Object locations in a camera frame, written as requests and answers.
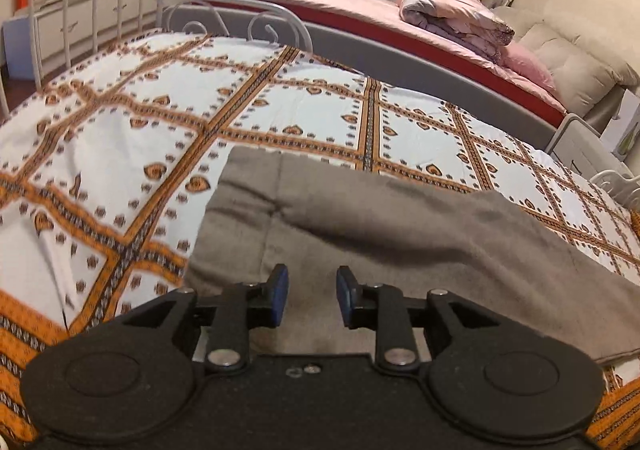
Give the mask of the grey fleece pants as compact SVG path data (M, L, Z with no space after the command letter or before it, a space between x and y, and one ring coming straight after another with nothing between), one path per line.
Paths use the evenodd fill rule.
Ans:
M344 329L337 269L408 297L442 288L608 361L639 349L639 288L494 191L460 194L235 147L209 200L186 285L212 296L284 265L283 324L264 352L365 352Z

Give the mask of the white orange patterned bedsheet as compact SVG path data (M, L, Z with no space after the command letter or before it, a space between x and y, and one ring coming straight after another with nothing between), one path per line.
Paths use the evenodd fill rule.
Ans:
M263 41L147 35L1 125L1 439L35 437L27 363L180 283L237 145L458 193L495 190L631 282L639 219L567 163L434 96Z

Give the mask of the white bedside table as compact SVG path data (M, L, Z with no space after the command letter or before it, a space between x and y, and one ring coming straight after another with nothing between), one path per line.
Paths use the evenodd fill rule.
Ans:
M628 167L601 142L599 132L575 114L565 116L544 151L587 180L606 170L632 177Z

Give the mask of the pink pillow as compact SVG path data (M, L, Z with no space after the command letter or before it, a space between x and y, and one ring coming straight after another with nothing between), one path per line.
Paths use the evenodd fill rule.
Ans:
M511 41L502 51L503 65L521 75L549 93L556 91L550 70L539 58L518 42Z

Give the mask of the pink sheeted large bed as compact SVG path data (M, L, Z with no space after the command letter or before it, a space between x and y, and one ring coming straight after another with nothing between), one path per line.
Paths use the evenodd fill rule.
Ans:
M412 26L387 0L259 0L292 11L314 51L396 87L454 103L485 123L544 147L567 114L532 80L465 46ZM244 8L247 0L234 0Z

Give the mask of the white cardboard box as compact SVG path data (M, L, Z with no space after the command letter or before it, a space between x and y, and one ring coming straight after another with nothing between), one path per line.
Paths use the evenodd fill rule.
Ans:
M629 90L606 125L600 140L617 159L623 161L639 139L639 97Z

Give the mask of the folded pink quilt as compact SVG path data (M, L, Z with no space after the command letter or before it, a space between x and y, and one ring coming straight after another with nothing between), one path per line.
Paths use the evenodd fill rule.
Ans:
M480 0L397 0L397 5L404 22L498 65L514 36L514 30Z

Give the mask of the beige padded headboard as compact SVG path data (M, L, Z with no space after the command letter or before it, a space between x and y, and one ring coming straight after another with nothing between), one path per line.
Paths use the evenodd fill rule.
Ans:
M639 72L594 25L576 16L541 16L526 9L494 9L514 30L513 42L550 72L552 94L565 110L601 132L620 109Z

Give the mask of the white low cabinet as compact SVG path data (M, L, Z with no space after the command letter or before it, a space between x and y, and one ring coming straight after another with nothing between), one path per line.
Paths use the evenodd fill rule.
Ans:
M34 62L48 75L73 58L92 49L92 44L115 39L155 24L157 0L15 0L14 15L2 25L3 50L9 76L33 80Z

